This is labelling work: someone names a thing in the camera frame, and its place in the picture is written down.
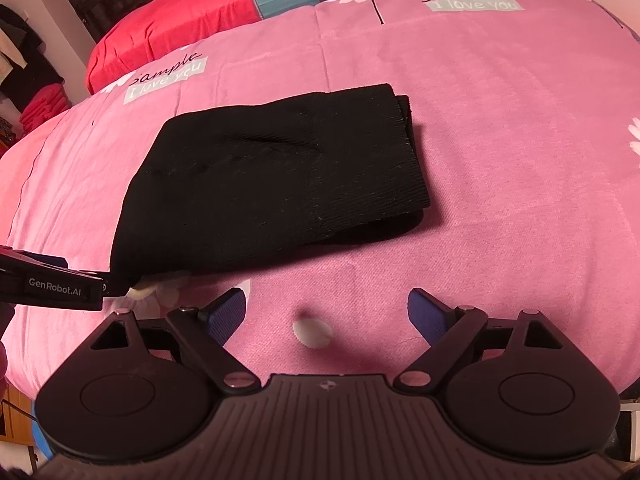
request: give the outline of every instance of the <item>red fabric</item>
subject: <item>red fabric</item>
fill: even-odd
[[[122,18],[95,46],[91,94],[176,48],[260,21],[254,0],[153,0]]]
[[[24,134],[35,130],[56,115],[69,110],[70,103],[61,84],[53,84],[40,89],[20,116]]]

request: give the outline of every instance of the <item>folded black garment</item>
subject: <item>folded black garment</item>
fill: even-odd
[[[158,133],[129,184],[111,271],[133,283],[389,238],[429,204],[408,98],[389,85],[212,108]]]

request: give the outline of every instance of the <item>pink bedsheet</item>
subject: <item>pink bedsheet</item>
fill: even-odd
[[[176,48],[258,20],[254,0],[153,0],[98,41],[89,58],[86,87],[94,94]]]
[[[375,2],[384,24],[370,0],[341,0],[216,34],[44,124],[0,160],[6,174],[19,150],[25,165],[40,152],[9,244],[107,269],[127,184],[168,118],[389,82],[411,98],[434,204],[423,224],[288,266],[194,279],[178,304],[250,285],[227,347],[264,380],[396,373],[426,347],[406,316],[415,286],[497,317],[539,308],[625,388],[640,374],[640,157],[630,148],[640,129],[629,127],[640,116],[640,44],[587,0]],[[179,71],[132,86],[185,56]],[[0,202],[17,203],[15,191],[0,189]],[[19,306],[2,340],[8,379],[33,397],[114,307],[156,316],[170,297],[109,300],[92,314]],[[308,318],[321,334],[305,345],[292,326]]]

